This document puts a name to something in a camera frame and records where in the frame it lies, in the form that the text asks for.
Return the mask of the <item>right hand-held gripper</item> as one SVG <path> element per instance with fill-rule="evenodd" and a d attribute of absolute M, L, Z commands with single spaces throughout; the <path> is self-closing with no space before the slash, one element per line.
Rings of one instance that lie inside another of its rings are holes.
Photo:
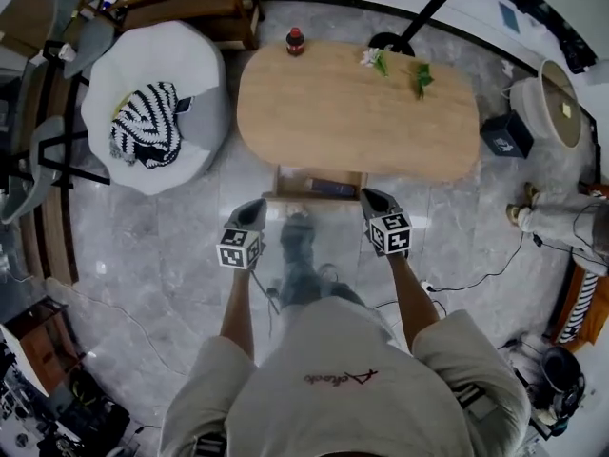
<path fill-rule="evenodd" d="M 378 189 L 362 189 L 360 204 L 368 221 L 368 238 L 378 256 L 403 254 L 411 248 L 411 226 L 396 199 Z"/>

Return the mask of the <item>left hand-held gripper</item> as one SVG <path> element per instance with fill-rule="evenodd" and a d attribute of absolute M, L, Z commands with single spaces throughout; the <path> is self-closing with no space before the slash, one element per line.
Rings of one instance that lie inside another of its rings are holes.
<path fill-rule="evenodd" d="M 231 212 L 226 229 L 216 245 L 219 265 L 225 268 L 254 270 L 265 244 L 263 235 L 267 201 L 259 198 L 246 202 Z"/>

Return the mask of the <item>wooden table drawer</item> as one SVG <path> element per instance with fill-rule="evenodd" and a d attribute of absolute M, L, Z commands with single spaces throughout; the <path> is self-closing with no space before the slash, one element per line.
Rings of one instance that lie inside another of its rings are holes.
<path fill-rule="evenodd" d="M 277 166 L 274 170 L 272 187 L 263 194 L 271 201 L 339 201 L 359 202 L 361 190 L 366 186 L 368 175 L 363 172 L 334 169 L 289 168 Z M 351 184 L 356 188 L 354 198 L 324 196 L 307 189 L 308 178 L 320 178 L 333 182 Z"/>

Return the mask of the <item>wooden coffee table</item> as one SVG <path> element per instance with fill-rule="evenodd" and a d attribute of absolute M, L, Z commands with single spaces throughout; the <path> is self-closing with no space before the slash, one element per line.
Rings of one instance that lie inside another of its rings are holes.
<path fill-rule="evenodd" d="M 364 47 L 311 40 L 292 56 L 285 43 L 260 48 L 241 76 L 237 124 L 260 159 L 300 169 L 406 175 L 452 182 L 479 160 L 479 110 L 467 76 L 383 53 L 387 73 L 363 64 Z"/>

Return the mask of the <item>dark blue flat box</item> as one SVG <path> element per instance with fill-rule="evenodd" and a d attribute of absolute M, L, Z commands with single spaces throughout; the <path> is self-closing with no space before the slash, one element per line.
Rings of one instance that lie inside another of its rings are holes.
<path fill-rule="evenodd" d="M 305 181 L 308 190 L 324 196 L 354 198 L 356 188 L 351 184 L 333 182 L 320 178 L 308 178 Z"/>

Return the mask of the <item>person's blue jeans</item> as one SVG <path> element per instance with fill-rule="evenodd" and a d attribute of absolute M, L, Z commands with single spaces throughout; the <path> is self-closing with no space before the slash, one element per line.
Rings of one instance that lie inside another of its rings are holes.
<path fill-rule="evenodd" d="M 363 300 L 345 283 L 326 282 L 313 266 L 315 229 L 312 220 L 285 221 L 280 242 L 284 257 L 284 280 L 279 294 L 280 308 L 306 306 L 324 298 L 337 297 L 364 306 Z"/>

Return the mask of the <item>green leaf sprig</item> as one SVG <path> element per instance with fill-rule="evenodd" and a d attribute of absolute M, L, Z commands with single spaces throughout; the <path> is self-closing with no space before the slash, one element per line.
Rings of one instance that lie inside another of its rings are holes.
<path fill-rule="evenodd" d="M 400 69 L 402 87 L 418 100 L 423 100 L 426 89 L 434 82 L 431 67 L 426 62 L 410 62 Z"/>

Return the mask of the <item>black white striped cloth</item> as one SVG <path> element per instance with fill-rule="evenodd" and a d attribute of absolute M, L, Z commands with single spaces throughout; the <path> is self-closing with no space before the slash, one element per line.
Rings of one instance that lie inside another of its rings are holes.
<path fill-rule="evenodd" d="M 181 150 L 176 88 L 156 82 L 135 90 L 116 110 L 110 125 L 109 153 L 128 166 L 157 169 L 173 163 Z"/>

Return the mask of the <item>white flower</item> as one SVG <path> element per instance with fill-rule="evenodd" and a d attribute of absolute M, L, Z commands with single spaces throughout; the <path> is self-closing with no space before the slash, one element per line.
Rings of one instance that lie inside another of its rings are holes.
<path fill-rule="evenodd" d="M 386 64 L 384 50 L 378 48 L 368 48 L 363 51 L 363 56 L 360 64 L 376 70 L 381 76 L 388 76 L 388 67 Z"/>

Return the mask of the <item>black tripod stand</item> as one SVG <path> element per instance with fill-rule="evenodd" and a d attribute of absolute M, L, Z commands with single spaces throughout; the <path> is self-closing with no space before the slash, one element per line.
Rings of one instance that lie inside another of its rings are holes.
<path fill-rule="evenodd" d="M 410 40 L 428 23 L 446 2 L 447 0 L 429 0 L 402 34 L 398 35 L 391 32 L 375 34 L 370 39 L 368 46 L 370 48 L 390 50 L 392 52 L 415 57 L 416 53 L 410 44 Z"/>

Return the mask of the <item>person's light grey shirt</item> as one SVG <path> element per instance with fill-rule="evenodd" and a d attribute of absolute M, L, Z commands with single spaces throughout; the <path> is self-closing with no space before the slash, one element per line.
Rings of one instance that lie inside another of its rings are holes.
<path fill-rule="evenodd" d="M 159 457 L 512 457 L 530 418 L 521 382 L 469 314 L 425 328 L 413 349 L 380 318 L 337 297 L 288 308 L 260 364 L 222 336 L 205 341 L 170 404 Z M 467 415 L 453 389 L 482 387 L 497 408 Z"/>

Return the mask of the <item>white bean bag chair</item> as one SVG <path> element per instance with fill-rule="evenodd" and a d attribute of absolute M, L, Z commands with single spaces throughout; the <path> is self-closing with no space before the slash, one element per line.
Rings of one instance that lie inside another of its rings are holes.
<path fill-rule="evenodd" d="M 178 98 L 191 102 L 176 117 L 183 141 L 167 166 L 131 166 L 110 152 L 111 122 L 133 92 L 157 82 L 172 84 Z M 178 187 L 209 169 L 228 135 L 224 58 L 209 38 L 179 21 L 129 30 L 92 66 L 81 114 L 89 148 L 114 183 L 148 196 Z"/>

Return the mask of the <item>grey chair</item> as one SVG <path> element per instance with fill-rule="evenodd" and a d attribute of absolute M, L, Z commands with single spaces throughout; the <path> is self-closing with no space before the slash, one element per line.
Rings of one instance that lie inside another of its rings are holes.
<path fill-rule="evenodd" d="M 108 185 L 109 178 L 71 165 L 72 144 L 86 139 L 87 131 L 69 131 L 66 120 L 55 115 L 34 130 L 28 150 L 0 155 L 0 224 L 41 206 L 53 188 L 71 189 L 71 177 Z"/>
<path fill-rule="evenodd" d="M 101 4 L 102 0 L 54 0 L 52 23 L 42 55 L 60 68 L 67 79 L 92 66 L 114 43 L 118 24 L 101 11 Z M 73 62 L 64 62 L 57 56 L 66 43 L 77 52 Z"/>

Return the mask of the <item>blue booklet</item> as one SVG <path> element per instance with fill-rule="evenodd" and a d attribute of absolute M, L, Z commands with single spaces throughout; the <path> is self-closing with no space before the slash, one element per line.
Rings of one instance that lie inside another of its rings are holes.
<path fill-rule="evenodd" d="M 499 2 L 499 8 L 501 11 L 501 18 L 502 18 L 503 24 L 507 28 L 512 30 L 513 32 L 519 33 L 520 28 L 519 28 L 518 18 L 517 18 L 516 13 L 514 12 L 514 10 L 511 9 L 510 7 L 504 5 L 502 2 Z"/>

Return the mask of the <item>cardboard box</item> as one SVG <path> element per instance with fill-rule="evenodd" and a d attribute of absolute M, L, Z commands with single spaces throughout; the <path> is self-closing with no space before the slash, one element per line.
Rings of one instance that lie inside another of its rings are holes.
<path fill-rule="evenodd" d="M 0 12 L 0 45 L 30 59 L 49 35 L 54 0 L 10 0 Z"/>

